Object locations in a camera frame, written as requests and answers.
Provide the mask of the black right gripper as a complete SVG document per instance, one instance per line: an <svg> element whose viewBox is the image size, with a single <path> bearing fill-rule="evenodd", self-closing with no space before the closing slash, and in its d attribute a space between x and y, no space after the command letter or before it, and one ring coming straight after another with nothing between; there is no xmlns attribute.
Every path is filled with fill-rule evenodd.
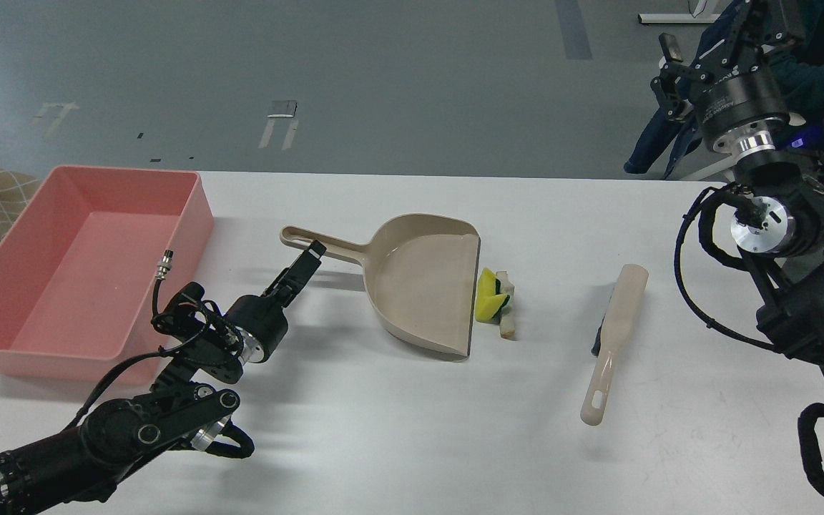
<svg viewBox="0 0 824 515"><path fill-rule="evenodd" d="M774 133L789 124L790 111L771 72L770 55L803 39L797 2L745 1L729 34L696 65L684 63L673 34L661 33L661 68L651 89L667 119L694 115L710 151L773 151Z"/></svg>

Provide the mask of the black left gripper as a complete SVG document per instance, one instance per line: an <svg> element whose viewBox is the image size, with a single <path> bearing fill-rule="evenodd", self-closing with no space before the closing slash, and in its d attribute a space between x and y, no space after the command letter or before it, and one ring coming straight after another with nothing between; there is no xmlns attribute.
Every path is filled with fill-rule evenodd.
<svg viewBox="0 0 824 515"><path fill-rule="evenodd" d="M264 363L277 349L288 331L284 309L316 274L326 250L323 243L312 240L262 295L243 295L227 310L226 323L242 343L238 356L242 364Z"/></svg>

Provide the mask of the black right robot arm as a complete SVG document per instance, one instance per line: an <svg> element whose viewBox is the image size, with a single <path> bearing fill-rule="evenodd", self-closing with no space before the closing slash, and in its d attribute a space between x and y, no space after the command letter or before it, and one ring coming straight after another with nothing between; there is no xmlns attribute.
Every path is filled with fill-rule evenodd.
<svg viewBox="0 0 824 515"><path fill-rule="evenodd" d="M735 1L712 48L684 62L676 39L661 34L664 54L651 88L671 122L690 121L707 150L726 155L732 179L700 193L684 217L673 266L687 306L707 326L735 340L824 371L824 120L795 127L772 57L805 41L795 1ZM691 300L682 249L697 223L701 248L747 273L762 299L756 313L764 341L739 335ZM815 425L824 403L799 415L805 476L824 496L823 457Z"/></svg>

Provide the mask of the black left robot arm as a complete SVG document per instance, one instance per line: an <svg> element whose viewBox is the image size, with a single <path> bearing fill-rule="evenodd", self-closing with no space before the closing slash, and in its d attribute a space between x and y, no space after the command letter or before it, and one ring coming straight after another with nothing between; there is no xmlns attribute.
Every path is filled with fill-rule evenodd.
<svg viewBox="0 0 824 515"><path fill-rule="evenodd" d="M62 431L0 453L0 514L108 501L121 482L166 452L252 456L252 438L232 421L241 397L231 385L245 365L265 362L277 349L288 330L284 310L325 251L312 241L262 294L239 297L225 313L199 283L154 308L152 326L177 345L125 359Z"/></svg>

